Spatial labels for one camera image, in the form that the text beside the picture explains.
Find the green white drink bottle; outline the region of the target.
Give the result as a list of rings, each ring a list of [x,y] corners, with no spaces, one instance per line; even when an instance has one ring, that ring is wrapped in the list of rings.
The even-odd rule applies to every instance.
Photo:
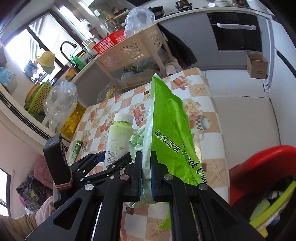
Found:
[[[133,134],[133,116],[128,113],[116,113],[114,122],[107,135],[107,144],[104,158],[104,170],[112,163],[129,152],[128,143]]]

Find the green plastic bag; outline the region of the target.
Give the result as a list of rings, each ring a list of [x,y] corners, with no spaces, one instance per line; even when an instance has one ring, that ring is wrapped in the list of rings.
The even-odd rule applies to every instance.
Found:
[[[134,159],[142,153],[142,190],[139,202],[128,202],[130,208],[155,204],[151,187],[151,153],[159,163],[167,166],[170,174],[184,183],[197,186],[207,184],[204,169],[198,159],[189,118],[182,100],[174,95],[165,82],[154,74],[150,90],[152,99],[146,123],[132,134],[129,151]]]

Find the black trash bin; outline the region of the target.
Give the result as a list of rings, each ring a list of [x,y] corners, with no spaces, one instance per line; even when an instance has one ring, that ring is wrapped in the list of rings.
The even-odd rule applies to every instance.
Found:
[[[293,180],[293,176],[282,178],[266,190],[244,195],[232,207],[250,222],[273,205]],[[265,240],[295,240],[295,190],[279,213],[256,230]]]

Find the black kitchen faucet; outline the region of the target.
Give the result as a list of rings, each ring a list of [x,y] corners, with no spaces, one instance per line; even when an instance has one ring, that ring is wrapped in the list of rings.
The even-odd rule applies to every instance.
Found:
[[[64,41],[62,42],[60,46],[60,52],[63,55],[63,57],[68,61],[70,65],[74,65],[70,60],[70,55],[72,53],[72,50],[75,50],[77,47],[77,44],[72,43],[70,41]]]

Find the green tube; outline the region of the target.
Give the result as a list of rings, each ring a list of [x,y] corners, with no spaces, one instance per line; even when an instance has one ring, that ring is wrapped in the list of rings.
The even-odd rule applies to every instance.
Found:
[[[75,160],[76,160],[76,158],[78,156],[78,153],[79,153],[79,151],[81,149],[82,144],[83,144],[83,142],[81,140],[77,140],[76,141],[74,150],[73,150],[73,152],[72,152],[72,154],[70,156],[70,159],[68,161],[69,166],[71,166],[72,164],[74,164],[74,162],[75,162]]]

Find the yellow sponge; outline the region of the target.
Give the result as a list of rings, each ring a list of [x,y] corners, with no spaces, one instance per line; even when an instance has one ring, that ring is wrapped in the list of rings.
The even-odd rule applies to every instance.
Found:
[[[265,212],[263,212],[259,217],[250,221],[250,225],[254,228],[259,228],[264,223],[266,223],[274,214],[278,214],[279,210],[289,202],[293,192],[295,190],[295,180],[288,186],[288,188],[283,192],[283,194],[271,205]]]

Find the crumpled clear plastic bag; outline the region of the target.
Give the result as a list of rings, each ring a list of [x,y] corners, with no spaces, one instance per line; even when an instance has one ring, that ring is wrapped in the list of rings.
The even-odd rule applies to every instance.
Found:
[[[57,133],[62,128],[74,111],[77,101],[77,86],[71,82],[61,81],[51,89],[44,101],[43,109],[52,133]]]

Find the green yellow plastic basket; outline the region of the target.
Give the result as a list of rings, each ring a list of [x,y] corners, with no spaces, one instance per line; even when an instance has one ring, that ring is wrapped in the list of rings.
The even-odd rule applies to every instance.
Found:
[[[52,90],[53,86],[50,81],[46,81],[42,84],[35,84],[29,91],[24,108],[29,114],[40,114],[44,112],[44,101],[48,97],[48,94]]]

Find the red plastic stool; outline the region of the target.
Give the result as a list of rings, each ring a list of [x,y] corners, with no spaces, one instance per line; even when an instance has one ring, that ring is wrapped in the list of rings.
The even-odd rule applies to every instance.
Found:
[[[230,205],[287,176],[295,175],[295,147],[275,146],[262,150],[229,170]]]

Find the yellow bowl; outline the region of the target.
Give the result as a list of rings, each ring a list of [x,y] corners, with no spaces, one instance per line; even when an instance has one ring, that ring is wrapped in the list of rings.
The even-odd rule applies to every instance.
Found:
[[[42,66],[53,67],[55,62],[55,54],[45,51],[41,56],[36,57],[36,61]]]

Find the beige perforated plastic rack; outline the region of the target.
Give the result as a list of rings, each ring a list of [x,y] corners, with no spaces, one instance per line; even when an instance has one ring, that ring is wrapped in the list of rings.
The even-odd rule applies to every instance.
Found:
[[[95,63],[104,72],[112,84],[117,88],[121,84],[112,76],[112,72],[125,66],[153,57],[161,71],[166,68],[158,54],[159,49],[165,48],[169,58],[172,60],[170,48],[157,24],[140,30],[138,33],[119,42],[105,53],[94,58]]]

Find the red plastic basket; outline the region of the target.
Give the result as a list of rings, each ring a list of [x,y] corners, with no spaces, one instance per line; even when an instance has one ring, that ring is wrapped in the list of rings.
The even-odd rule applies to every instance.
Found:
[[[101,55],[123,40],[125,40],[124,30],[119,30],[106,36],[92,47],[92,49]]]

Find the white refrigerator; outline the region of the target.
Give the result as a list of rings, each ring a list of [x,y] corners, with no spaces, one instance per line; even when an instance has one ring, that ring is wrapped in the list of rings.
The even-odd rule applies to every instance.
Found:
[[[262,1],[273,13],[274,64],[270,99],[280,143],[295,146],[295,1]]]

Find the cardboard box on floor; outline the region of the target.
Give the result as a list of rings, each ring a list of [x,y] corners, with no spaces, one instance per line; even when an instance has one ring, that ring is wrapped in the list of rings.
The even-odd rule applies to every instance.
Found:
[[[267,79],[268,61],[262,54],[246,54],[247,72],[251,78]]]

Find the black built-in oven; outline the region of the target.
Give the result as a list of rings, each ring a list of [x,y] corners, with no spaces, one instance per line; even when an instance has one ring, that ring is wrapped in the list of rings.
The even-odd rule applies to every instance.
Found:
[[[231,12],[207,13],[207,16],[218,50],[262,51],[257,16]]]

